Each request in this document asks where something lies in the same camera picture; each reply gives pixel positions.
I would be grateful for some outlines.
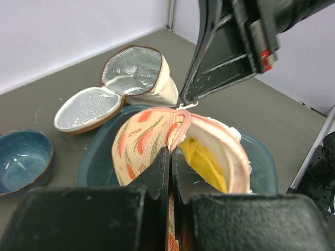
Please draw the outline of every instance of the patterned fabric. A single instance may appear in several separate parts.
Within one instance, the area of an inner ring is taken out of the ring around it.
[[[112,147],[112,158],[119,184],[126,186],[139,176],[155,159],[160,148],[167,146],[170,152],[185,139],[185,133],[190,124],[213,135],[222,143],[222,149],[229,157],[227,166],[231,177],[231,192],[249,191],[249,160],[238,143],[240,134],[233,129],[226,130],[218,121],[208,119],[187,110],[169,108],[149,108],[132,116],[116,135]],[[173,196],[169,198],[169,233],[168,250],[179,250],[178,241],[174,238],[174,204]]]
[[[144,110],[131,117],[119,130],[113,147],[114,169],[121,186],[139,176],[155,159],[160,148],[170,148],[174,134],[184,121],[181,113]],[[169,201],[169,251],[177,251],[174,238],[173,197]]]

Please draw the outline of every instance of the gray table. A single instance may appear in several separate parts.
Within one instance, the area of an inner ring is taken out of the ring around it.
[[[161,30],[133,43],[160,50],[179,90],[195,46]],[[53,118],[62,104],[78,91],[99,86],[106,61],[120,48],[0,96],[0,132],[35,128],[51,137],[56,149],[56,171],[48,186],[75,186],[77,169],[97,130],[76,136],[58,132]],[[261,140],[277,163],[281,192],[285,193],[304,160],[325,117],[251,79],[200,101],[192,112],[218,119]],[[16,202],[0,201],[0,236]]]

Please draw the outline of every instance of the yellow object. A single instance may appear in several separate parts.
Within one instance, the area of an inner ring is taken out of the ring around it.
[[[210,150],[192,137],[180,143],[179,147],[183,150],[189,165],[197,173],[219,191],[227,192],[224,173]]]

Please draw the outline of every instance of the open zippered pouch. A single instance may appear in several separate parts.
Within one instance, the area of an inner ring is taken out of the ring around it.
[[[79,134],[114,117],[125,103],[174,107],[178,90],[164,56],[156,49],[130,45],[112,56],[102,71],[101,87],[72,96],[59,109],[54,126]]]
[[[187,110],[153,107],[133,115],[121,126],[113,142],[111,156],[121,186],[132,183],[152,165],[159,150],[167,147],[172,159],[176,154],[184,155],[191,169],[217,192],[246,194],[250,192],[250,165],[240,140],[241,134],[235,128],[217,120]],[[192,151],[193,146],[199,145],[202,148]],[[179,250],[174,238],[173,196],[169,198],[169,251]]]

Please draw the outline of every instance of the teal plastic container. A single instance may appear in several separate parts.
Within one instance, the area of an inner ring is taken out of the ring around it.
[[[151,106],[124,107],[121,112],[106,122],[93,138],[80,164],[77,184],[80,187],[119,186],[111,147],[119,128],[134,114]],[[255,138],[243,133],[243,145],[252,165],[251,189],[255,193],[278,193],[278,178],[273,158],[266,147]]]
[[[241,133],[243,146],[251,162],[250,189],[257,194],[279,193],[275,161],[265,145],[247,133]]]

